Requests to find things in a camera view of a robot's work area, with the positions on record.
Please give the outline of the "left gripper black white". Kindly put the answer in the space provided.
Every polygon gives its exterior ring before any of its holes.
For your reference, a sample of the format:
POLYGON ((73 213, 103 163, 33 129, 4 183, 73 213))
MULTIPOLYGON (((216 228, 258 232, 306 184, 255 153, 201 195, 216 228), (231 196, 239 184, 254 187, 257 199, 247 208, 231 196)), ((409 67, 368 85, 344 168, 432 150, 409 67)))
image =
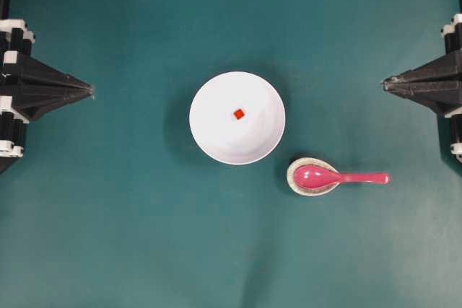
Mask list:
POLYGON ((35 35, 22 19, 1 21, 1 155, 21 157, 25 151, 27 125, 46 113, 93 95, 93 87, 29 56, 35 35), (21 87, 19 77, 30 82, 60 87, 21 87))

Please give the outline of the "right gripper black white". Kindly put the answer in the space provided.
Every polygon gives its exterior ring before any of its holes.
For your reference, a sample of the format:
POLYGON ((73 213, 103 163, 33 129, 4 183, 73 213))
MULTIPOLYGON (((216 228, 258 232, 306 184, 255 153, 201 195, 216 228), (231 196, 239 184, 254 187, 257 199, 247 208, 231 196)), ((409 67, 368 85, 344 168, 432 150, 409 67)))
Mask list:
POLYGON ((445 55, 383 80, 383 89, 443 115, 450 124, 450 152, 461 162, 461 13, 441 29, 445 55))

